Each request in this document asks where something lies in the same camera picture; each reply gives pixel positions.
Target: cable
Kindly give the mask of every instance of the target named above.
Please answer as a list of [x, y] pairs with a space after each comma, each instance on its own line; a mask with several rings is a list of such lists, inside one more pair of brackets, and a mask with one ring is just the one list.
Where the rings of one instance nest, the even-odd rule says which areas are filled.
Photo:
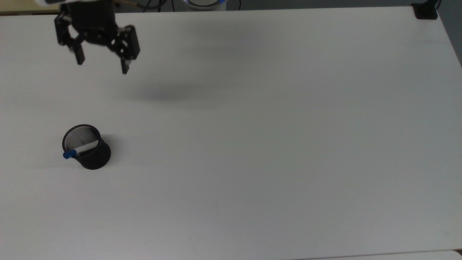
[[158, 5], [156, 5], [156, 6], [149, 6], [149, 4], [151, 3], [151, 1], [152, 1], [152, 0], [149, 0], [149, 2], [147, 3], [147, 5], [145, 5], [145, 6], [142, 5], [142, 4], [139, 4], [139, 3], [137, 3], [136, 6], [137, 6], [137, 7], [140, 7], [140, 8], [144, 8], [143, 12], [146, 12], [146, 9], [157, 9], [157, 8], [159, 8], [159, 6], [163, 6], [163, 5], [167, 2], [167, 0], [162, 0], [162, 2], [160, 2], [160, 3], [159, 3]]
[[151, 1], [152, 1], [152, 0], [149, 0], [149, 2], [147, 3], [147, 5], [145, 6], [145, 9], [143, 10], [143, 12], [146, 12], [146, 9], [147, 9], [147, 7], [149, 6], [149, 4], [151, 3]]

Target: black clamp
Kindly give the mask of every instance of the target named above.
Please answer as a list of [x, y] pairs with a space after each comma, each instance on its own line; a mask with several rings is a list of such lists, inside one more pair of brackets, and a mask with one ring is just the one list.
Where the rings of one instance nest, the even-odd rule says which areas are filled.
[[435, 8], [436, 3], [438, 3], [438, 0], [428, 0], [423, 4], [411, 4], [414, 8], [415, 17], [421, 20], [436, 20], [438, 18]]

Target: white table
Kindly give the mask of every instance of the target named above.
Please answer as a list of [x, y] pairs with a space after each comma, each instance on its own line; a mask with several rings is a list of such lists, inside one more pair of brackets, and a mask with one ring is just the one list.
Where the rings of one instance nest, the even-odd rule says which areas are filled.
[[[411, 7], [117, 14], [86, 61], [0, 17], [0, 258], [287, 260], [462, 248], [462, 69]], [[108, 165], [62, 158], [78, 124]]]

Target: black mesh cup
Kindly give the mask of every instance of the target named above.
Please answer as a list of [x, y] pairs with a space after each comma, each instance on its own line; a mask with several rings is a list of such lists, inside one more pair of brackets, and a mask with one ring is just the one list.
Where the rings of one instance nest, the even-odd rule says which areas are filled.
[[111, 157], [111, 149], [103, 141], [98, 129], [95, 127], [88, 124], [72, 127], [62, 139], [62, 148], [64, 152], [67, 152], [94, 141], [98, 141], [95, 148], [76, 154], [73, 158], [80, 162], [83, 167], [96, 170], [108, 163]]

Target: white marker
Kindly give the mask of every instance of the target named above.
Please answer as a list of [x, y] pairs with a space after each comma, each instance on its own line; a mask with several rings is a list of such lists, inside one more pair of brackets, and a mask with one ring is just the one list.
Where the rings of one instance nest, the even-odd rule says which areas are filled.
[[91, 142], [91, 143], [88, 143], [88, 144], [84, 144], [84, 145], [82, 145], [80, 147], [77, 147], [74, 150], [67, 151], [67, 152], [63, 153], [62, 156], [64, 156], [64, 158], [66, 158], [66, 159], [69, 159], [69, 158], [74, 157], [77, 154], [80, 154], [80, 153], [86, 152], [86, 151], [88, 151], [90, 149], [93, 149], [97, 145], [98, 145], [98, 140], [96, 140], [94, 142]]

